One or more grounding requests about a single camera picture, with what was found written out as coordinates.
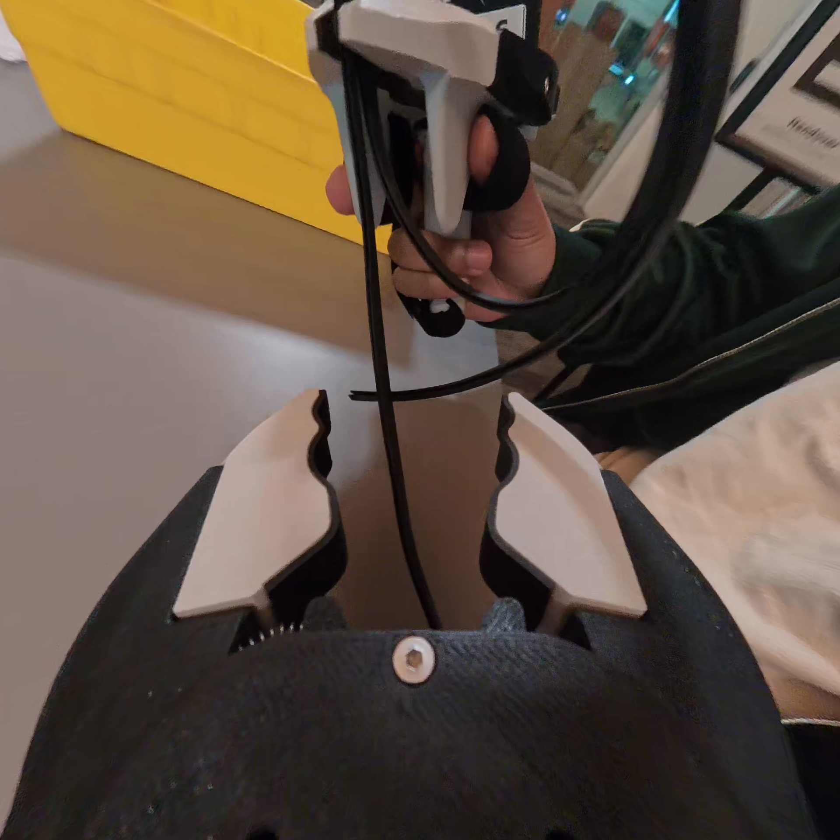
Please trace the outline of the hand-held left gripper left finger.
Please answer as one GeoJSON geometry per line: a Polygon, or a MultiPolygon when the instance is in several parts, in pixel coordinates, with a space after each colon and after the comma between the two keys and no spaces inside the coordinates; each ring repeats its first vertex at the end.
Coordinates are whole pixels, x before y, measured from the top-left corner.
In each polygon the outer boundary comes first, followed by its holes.
{"type": "Polygon", "coordinates": [[[173,605],[178,620],[246,610],[265,631],[301,628],[347,568],[329,399],[297,395],[225,459],[173,605]]]}

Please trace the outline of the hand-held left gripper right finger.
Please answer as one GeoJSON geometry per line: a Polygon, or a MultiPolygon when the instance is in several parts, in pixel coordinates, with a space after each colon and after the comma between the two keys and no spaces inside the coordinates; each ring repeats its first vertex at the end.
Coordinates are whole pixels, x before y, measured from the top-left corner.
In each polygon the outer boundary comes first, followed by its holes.
{"type": "Polygon", "coordinates": [[[525,630],[559,634],[574,613],[632,620],[648,611],[595,457],[523,395],[502,397],[496,478],[480,545],[493,595],[525,630]]]}

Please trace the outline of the yellow plastic bin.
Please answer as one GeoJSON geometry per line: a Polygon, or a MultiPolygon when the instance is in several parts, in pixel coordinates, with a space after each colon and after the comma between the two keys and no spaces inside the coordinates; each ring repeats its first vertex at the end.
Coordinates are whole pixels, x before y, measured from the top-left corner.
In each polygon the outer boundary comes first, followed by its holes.
{"type": "Polygon", "coordinates": [[[351,242],[342,161],[299,1],[2,1],[67,132],[351,242]]]}

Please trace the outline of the person's right forearm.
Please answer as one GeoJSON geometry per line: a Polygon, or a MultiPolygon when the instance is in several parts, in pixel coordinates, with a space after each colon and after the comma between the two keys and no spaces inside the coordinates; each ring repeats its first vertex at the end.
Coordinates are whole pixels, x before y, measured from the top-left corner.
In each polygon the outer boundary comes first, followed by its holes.
{"type": "Polygon", "coordinates": [[[559,352],[583,382],[543,406],[617,377],[645,378],[713,340],[815,291],[839,299],[838,186],[779,216],[720,213],[681,223],[614,309],[559,352]]]}

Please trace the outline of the grey desk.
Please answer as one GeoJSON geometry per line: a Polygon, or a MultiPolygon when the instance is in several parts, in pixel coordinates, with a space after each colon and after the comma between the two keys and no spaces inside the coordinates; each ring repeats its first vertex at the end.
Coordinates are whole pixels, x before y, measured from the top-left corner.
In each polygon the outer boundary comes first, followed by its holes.
{"type": "Polygon", "coordinates": [[[396,535],[359,246],[57,128],[2,64],[2,786],[69,645],[205,469],[312,388],[353,623],[426,625],[396,535]]]}

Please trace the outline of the person's right hand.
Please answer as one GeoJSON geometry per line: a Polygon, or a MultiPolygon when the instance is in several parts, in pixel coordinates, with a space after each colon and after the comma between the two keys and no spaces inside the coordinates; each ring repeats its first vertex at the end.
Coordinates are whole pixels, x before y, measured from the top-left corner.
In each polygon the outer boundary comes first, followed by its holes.
{"type": "MultiPolygon", "coordinates": [[[[499,154],[496,132],[486,115],[476,117],[470,137],[469,173],[483,184],[493,172],[499,154]]],[[[350,183],[345,166],[337,167],[325,185],[332,208],[341,215],[354,215],[350,183]]],[[[508,301],[525,301],[541,293],[552,270],[556,238],[532,176],[520,199],[498,213],[473,216],[472,239],[457,240],[426,233],[426,239],[447,268],[474,291],[508,301]]],[[[397,292],[408,298],[444,299],[448,290],[401,230],[388,242],[395,268],[392,280],[397,292]]],[[[502,319],[494,312],[466,301],[465,318],[480,323],[502,319]]]]}

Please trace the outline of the brown cardboard box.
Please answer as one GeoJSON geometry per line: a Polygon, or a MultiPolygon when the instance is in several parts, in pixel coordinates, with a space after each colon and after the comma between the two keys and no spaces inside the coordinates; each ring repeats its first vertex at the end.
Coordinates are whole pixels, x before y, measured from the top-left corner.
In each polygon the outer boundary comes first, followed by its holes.
{"type": "Polygon", "coordinates": [[[583,191],[669,64],[667,2],[543,2],[539,45],[559,68],[532,162],[583,191]]]}

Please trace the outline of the person's green jacket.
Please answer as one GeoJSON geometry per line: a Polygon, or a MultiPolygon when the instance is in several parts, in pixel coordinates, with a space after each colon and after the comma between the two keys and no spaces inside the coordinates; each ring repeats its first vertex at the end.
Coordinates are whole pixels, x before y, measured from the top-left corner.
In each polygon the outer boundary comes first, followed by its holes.
{"type": "Polygon", "coordinates": [[[830,291],[806,294],[645,378],[585,382],[542,409],[611,445],[669,451],[805,368],[837,361],[839,302],[830,291]]]}

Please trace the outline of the person's white ribbed top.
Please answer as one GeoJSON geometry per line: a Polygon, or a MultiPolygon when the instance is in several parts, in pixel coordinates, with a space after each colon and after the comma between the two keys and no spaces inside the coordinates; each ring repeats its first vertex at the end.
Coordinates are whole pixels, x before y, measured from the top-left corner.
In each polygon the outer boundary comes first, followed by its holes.
{"type": "Polygon", "coordinates": [[[595,458],[706,577],[782,718],[838,723],[838,360],[668,453],[602,448],[595,458]]]}

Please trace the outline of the framed tag sign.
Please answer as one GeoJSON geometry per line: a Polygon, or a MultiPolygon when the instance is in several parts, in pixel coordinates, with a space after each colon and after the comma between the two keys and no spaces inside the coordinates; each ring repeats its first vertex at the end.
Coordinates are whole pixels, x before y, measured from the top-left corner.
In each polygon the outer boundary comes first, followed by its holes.
{"type": "Polygon", "coordinates": [[[717,143],[803,188],[839,181],[839,2],[810,2],[731,96],[717,143]]]}

